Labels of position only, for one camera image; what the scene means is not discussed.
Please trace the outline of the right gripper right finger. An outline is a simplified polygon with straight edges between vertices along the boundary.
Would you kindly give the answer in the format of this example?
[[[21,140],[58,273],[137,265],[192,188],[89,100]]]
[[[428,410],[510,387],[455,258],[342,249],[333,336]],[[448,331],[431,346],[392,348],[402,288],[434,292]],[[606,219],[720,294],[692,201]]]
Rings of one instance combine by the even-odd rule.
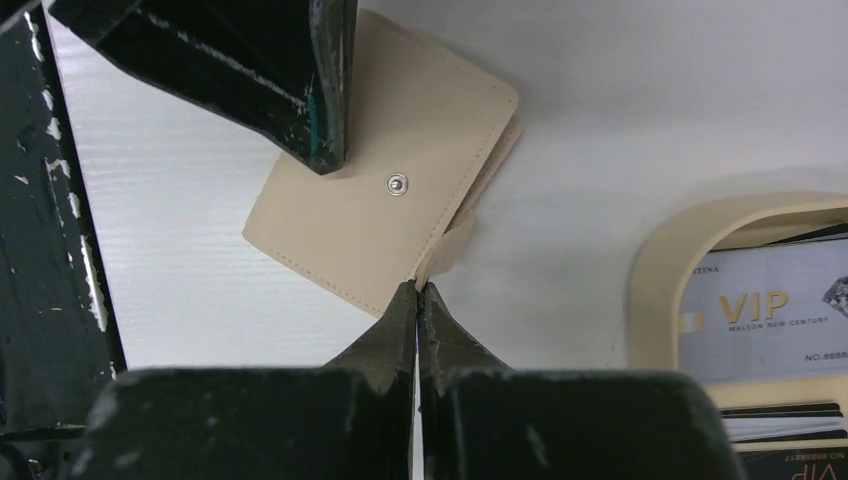
[[[713,402],[655,370],[514,369],[418,298],[424,473],[429,479],[741,479]]]

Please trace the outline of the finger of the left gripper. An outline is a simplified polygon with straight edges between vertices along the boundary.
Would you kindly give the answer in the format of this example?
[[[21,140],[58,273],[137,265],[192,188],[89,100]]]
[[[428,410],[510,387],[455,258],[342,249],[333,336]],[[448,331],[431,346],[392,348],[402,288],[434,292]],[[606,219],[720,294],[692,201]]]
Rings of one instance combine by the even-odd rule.
[[[57,1],[51,14],[132,77],[319,175],[348,150],[358,5],[348,0]]]

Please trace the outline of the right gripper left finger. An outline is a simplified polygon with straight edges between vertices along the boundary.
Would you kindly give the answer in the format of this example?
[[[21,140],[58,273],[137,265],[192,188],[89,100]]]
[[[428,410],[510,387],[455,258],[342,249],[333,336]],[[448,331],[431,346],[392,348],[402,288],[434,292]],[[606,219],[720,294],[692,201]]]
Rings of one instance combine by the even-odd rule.
[[[417,290],[320,367],[123,373],[95,401],[73,479],[408,479]]]

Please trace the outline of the beige card holder wallet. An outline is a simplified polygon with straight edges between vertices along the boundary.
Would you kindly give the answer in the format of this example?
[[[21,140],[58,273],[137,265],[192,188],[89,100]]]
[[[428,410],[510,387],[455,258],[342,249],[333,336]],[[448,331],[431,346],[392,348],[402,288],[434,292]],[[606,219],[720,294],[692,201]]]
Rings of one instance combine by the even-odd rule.
[[[371,10],[357,19],[350,148],[317,175],[282,154],[243,229],[262,253],[372,315],[446,272],[521,134],[506,82]]]

